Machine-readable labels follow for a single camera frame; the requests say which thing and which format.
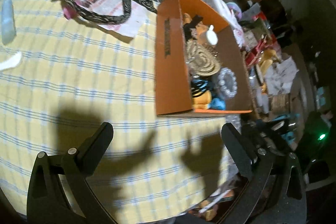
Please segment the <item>blue plastic hanger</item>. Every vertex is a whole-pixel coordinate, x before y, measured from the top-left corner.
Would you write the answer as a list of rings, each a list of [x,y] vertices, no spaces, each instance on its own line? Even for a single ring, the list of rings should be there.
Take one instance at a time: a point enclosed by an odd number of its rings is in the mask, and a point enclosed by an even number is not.
[[[214,83],[209,80],[193,79],[191,80],[191,95],[193,98],[200,97],[205,94],[206,91],[212,91],[214,89]]]

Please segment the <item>white tissue box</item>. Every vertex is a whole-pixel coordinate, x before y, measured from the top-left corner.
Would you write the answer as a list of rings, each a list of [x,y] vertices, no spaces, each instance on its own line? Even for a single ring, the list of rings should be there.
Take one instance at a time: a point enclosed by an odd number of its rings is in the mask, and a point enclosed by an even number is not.
[[[213,8],[221,17],[223,17],[229,24],[232,24],[232,14],[230,9],[223,0],[203,0],[211,8]]]

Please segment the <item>orange cardboard box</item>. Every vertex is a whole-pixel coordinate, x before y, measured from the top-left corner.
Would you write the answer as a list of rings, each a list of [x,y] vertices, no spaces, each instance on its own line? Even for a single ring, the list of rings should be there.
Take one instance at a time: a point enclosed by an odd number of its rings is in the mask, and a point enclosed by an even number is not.
[[[233,71],[238,84],[234,98],[226,108],[193,108],[190,79],[186,63],[183,15],[201,16],[205,25],[213,25],[218,36],[216,50],[221,64]],[[155,108],[158,116],[222,117],[252,112],[252,100],[245,61],[241,56],[229,23],[202,0],[163,0],[157,8],[155,43]]]

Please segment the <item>white measuring scoop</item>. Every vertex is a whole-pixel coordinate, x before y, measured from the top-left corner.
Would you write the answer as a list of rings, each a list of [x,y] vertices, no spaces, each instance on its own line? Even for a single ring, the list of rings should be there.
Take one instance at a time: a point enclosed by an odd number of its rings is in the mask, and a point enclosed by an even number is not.
[[[216,46],[218,43],[218,37],[213,25],[210,25],[209,29],[205,32],[205,42],[211,46]]]

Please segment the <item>black round hair brush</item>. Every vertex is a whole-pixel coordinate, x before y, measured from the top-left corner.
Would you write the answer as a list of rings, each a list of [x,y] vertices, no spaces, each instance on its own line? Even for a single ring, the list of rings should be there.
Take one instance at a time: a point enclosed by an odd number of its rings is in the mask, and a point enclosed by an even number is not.
[[[196,40],[198,38],[197,25],[203,20],[202,16],[195,15],[193,18],[188,14],[183,14],[183,32],[185,40]]]

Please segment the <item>woven coiled coaster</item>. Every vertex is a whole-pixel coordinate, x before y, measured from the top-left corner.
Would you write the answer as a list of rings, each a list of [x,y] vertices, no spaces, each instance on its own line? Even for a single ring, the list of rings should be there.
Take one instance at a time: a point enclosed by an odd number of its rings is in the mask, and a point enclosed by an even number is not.
[[[186,42],[186,64],[190,76],[194,78],[210,77],[221,69],[217,57],[193,39]]]

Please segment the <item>pale blue plastic bottle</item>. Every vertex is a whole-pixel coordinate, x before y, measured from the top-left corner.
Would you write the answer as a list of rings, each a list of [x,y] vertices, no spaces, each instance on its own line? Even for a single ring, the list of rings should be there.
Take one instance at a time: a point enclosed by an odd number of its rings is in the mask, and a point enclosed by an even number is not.
[[[8,45],[13,41],[17,34],[12,0],[3,1],[1,15],[2,42],[4,45]]]

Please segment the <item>white plastic comb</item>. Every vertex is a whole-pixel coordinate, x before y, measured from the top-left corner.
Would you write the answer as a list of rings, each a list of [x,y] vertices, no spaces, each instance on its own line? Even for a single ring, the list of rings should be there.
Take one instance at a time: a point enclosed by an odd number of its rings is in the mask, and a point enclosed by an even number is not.
[[[0,71],[5,71],[7,69],[17,67],[20,64],[21,59],[22,59],[22,53],[17,52],[13,56],[11,56],[9,59],[0,63]]]

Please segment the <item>yellow blue plaid tablecloth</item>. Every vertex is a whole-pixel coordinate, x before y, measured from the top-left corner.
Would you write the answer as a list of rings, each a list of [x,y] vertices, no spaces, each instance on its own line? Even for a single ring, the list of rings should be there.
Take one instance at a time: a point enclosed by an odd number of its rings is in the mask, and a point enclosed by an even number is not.
[[[219,135],[225,118],[158,117],[155,23],[147,14],[129,43],[67,20],[52,0],[11,0],[17,35],[1,59],[1,189],[26,213],[34,161],[78,147],[103,122],[114,137],[88,183],[119,223],[173,217],[232,175]]]

